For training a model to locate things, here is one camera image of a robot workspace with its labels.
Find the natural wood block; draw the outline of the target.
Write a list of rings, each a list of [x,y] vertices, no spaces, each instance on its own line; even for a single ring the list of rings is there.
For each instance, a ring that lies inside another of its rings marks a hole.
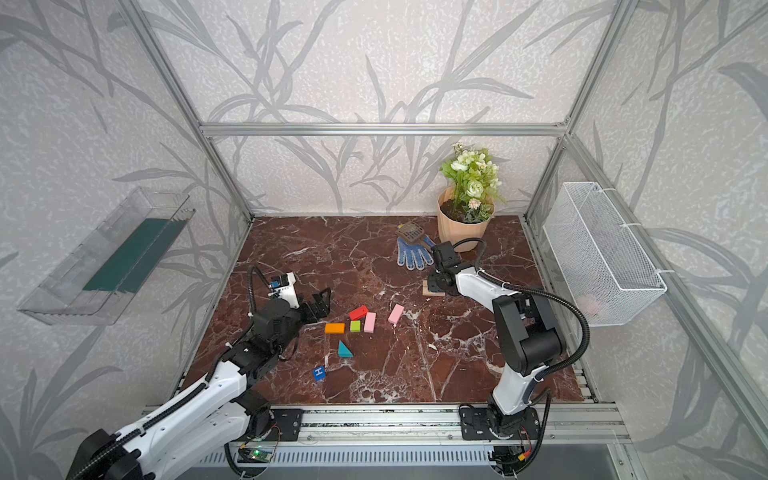
[[[422,287],[422,295],[425,297],[444,297],[445,293],[441,291],[432,291],[429,288],[428,281],[424,280],[423,287]]]

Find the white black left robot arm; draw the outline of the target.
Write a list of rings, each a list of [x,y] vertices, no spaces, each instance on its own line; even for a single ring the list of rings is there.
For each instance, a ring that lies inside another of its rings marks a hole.
[[[223,445],[270,432],[270,403],[254,390],[300,330],[326,318],[330,289],[306,301],[292,287],[252,308],[249,324],[194,384],[113,434],[103,429],[79,446],[70,479],[176,479]]]

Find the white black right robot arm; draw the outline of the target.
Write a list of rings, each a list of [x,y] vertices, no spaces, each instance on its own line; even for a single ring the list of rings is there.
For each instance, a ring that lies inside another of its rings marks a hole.
[[[485,406],[461,406],[465,440],[537,439],[541,426],[533,394],[543,371],[565,349],[549,300],[525,292],[473,267],[457,273],[432,271],[432,293],[470,298],[494,314],[504,369]]]

